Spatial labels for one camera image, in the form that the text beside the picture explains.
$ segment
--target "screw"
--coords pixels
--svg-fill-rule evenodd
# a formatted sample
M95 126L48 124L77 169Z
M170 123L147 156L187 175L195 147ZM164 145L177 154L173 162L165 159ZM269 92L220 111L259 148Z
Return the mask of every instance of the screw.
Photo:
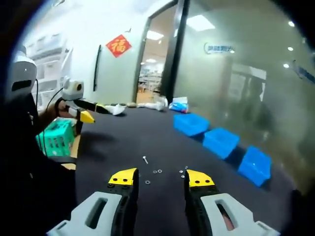
M148 164L147 157L143 156L143 160Z

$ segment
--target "cable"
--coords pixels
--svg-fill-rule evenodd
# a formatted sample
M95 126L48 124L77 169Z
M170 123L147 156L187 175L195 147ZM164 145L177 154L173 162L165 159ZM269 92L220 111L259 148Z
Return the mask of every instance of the cable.
M55 94L54 96L50 99L50 101L48 102L47 104L47 107L46 107L46 111L45 113L48 111L48 107L49 107L49 104L51 103L51 101L57 96L57 94L62 90L63 88L59 89ZM43 130L43 143L44 143L44 150L45 150L45 155L47 156L47 151L46 151L46 144L45 144L45 129Z
M37 104L38 104L38 79L35 79L36 80L36 112L38 112L37 110ZM37 135L38 137L38 140L39 140L39 147L40 147L40 150L43 151L43 147L41 146L41 141L40 141L40 136L39 134Z

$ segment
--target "dark tabletop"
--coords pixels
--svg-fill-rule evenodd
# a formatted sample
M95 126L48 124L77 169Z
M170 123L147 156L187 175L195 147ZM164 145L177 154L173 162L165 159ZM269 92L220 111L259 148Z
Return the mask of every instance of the dark tabletop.
M209 175L222 193L249 208L255 221L278 231L286 223L294 187L282 169L273 166L272 179L257 188L236 171L233 160L240 160L245 152L242 148L222 161L205 149L198 137L187 137L173 128L173 111L142 108L126 109L125 114L115 117L93 113L96 122L83 125L76 171L79 202L105 189L112 174L137 167L140 184L134 235L189 236L184 181L179 173L188 166ZM162 173L153 174L158 169Z

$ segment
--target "green plastic basket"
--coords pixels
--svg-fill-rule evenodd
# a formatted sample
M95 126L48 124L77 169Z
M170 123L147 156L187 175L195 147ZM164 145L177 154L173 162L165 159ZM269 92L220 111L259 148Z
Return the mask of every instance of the green plastic basket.
M71 122L68 120L55 120L45 129L45 145L47 156L70 156L74 134ZM43 133L36 136L37 142L41 144L45 154L43 144Z

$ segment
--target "doorway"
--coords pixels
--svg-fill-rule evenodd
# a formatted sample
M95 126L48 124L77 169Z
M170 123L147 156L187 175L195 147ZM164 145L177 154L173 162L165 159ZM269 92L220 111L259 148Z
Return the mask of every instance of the doorway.
M168 43L173 32L177 5L155 16L146 37L137 85L137 103L153 102L159 96Z

